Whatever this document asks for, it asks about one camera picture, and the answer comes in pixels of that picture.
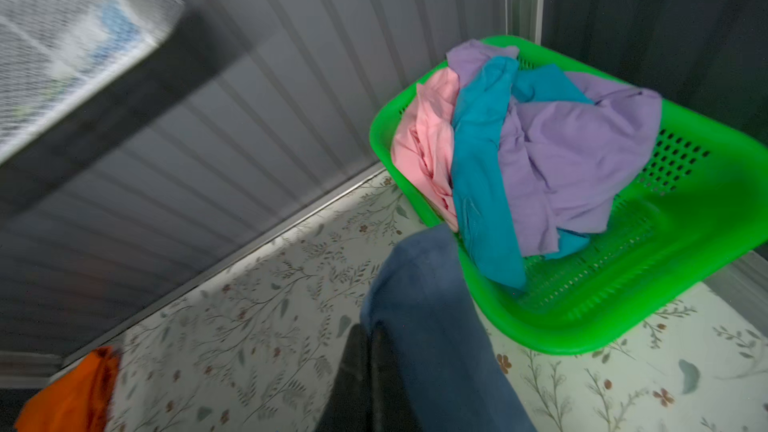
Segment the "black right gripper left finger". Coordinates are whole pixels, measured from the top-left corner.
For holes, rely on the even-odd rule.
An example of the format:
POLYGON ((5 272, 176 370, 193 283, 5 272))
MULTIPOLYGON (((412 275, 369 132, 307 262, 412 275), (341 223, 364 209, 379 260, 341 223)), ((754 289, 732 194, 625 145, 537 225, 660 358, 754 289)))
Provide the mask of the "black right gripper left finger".
POLYGON ((371 430, 369 341, 360 324, 350 329, 328 402, 315 430, 371 430))

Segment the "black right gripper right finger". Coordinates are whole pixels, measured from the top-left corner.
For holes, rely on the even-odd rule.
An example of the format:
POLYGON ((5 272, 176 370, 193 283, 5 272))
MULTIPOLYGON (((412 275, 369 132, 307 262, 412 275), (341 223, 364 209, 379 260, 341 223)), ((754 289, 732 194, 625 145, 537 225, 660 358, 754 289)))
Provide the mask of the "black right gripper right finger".
POLYGON ((400 374, 393 341, 383 323, 370 339, 370 430, 421 431, 400 374))

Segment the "blue t shirt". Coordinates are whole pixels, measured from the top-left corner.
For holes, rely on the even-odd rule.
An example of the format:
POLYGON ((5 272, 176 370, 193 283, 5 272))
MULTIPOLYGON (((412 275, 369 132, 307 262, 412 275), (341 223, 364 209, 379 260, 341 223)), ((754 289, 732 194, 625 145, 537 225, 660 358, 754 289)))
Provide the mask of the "blue t shirt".
POLYGON ((392 250, 361 323, 386 328, 410 405, 425 431, 531 431, 470 296, 452 231, 425 229, 392 250))

